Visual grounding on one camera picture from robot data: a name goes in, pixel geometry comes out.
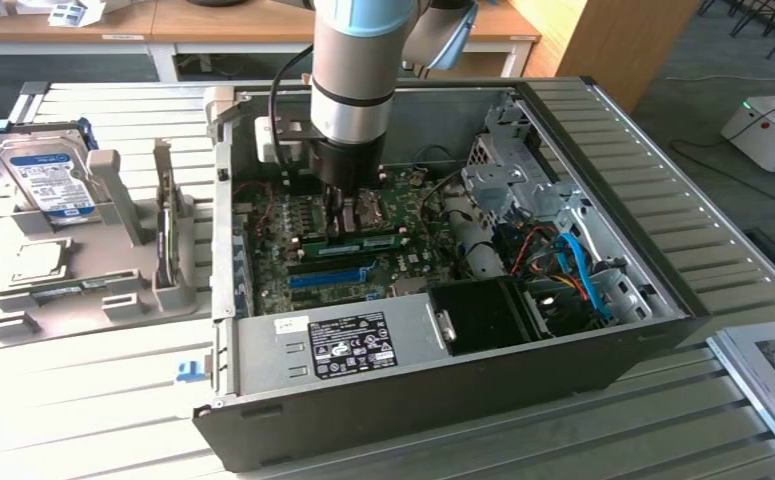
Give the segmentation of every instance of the perforated metal table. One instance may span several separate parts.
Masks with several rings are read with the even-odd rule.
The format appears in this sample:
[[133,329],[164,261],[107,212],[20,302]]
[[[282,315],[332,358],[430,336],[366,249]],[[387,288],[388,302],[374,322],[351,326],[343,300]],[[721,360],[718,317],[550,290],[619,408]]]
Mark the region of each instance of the perforated metal table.
[[[531,84],[713,320],[603,392],[240,478],[775,476],[775,438],[703,343],[719,328],[775,320],[775,269],[605,94],[579,79]],[[152,138],[174,139],[176,180],[202,207],[199,286],[208,287],[214,157],[204,88],[56,84],[45,95],[20,98],[12,118],[45,122],[84,115],[101,148],[124,156],[133,198],[152,195],[155,187]],[[8,204],[0,198],[0,209]],[[5,221],[0,241],[16,235]],[[208,382],[172,383],[178,359],[210,345],[210,321],[194,320],[1,349],[0,478],[235,478],[190,421]]]

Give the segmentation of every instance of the gray carpet floor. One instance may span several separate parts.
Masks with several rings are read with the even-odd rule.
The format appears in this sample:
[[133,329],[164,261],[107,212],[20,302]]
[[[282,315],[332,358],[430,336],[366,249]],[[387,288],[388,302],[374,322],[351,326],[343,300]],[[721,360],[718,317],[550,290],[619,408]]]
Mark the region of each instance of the gray carpet floor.
[[[769,38],[762,38],[763,27],[753,22],[738,37],[731,38],[727,32],[739,14],[737,18],[729,18],[726,11],[723,4],[717,2],[705,17],[693,18],[633,112],[634,119],[666,151],[667,142],[674,138],[699,143],[719,140],[718,131],[743,99],[751,95],[775,94],[775,81],[715,79],[682,82],[666,78],[715,74],[775,77],[775,57],[773,60],[763,58],[775,42],[775,32]],[[258,65],[260,74],[255,75],[251,70]],[[236,73],[248,78],[263,76],[262,63],[246,66],[236,69]],[[155,81],[156,75],[152,63],[143,56],[0,57],[0,118],[7,117],[21,84],[33,80]],[[775,195],[775,173],[763,171],[733,146],[690,148],[687,152]],[[742,228],[761,227],[775,240],[775,201],[674,153],[671,156],[737,224]]]

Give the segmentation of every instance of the white cable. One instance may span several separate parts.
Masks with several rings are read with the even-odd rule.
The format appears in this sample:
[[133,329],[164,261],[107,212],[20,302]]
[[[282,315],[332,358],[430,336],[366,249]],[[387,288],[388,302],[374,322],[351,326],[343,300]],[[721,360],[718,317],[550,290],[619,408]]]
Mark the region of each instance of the white cable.
[[713,80],[714,78],[733,78],[737,80],[751,80],[753,82],[773,82],[774,78],[759,78],[759,77],[741,77],[738,75],[707,75],[706,77],[685,78],[685,77],[666,77],[666,80],[673,80],[678,82],[701,82],[702,80]]

